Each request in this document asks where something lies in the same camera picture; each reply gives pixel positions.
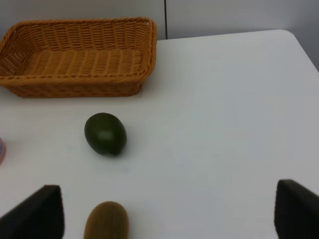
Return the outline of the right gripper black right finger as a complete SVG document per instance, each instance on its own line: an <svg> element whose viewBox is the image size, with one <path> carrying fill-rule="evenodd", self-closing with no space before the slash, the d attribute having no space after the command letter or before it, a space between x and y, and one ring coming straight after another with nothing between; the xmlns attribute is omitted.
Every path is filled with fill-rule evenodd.
<svg viewBox="0 0 319 239"><path fill-rule="evenodd" d="M279 180L274 225L280 239L317 239L319 196L294 180Z"/></svg>

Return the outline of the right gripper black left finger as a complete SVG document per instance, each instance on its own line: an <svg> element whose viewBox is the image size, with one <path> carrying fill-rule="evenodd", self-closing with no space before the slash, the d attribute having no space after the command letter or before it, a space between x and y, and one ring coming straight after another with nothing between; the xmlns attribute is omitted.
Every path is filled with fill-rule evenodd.
<svg viewBox="0 0 319 239"><path fill-rule="evenodd" d="M2 239L61 239L64 208L61 188L45 185L0 218Z"/></svg>

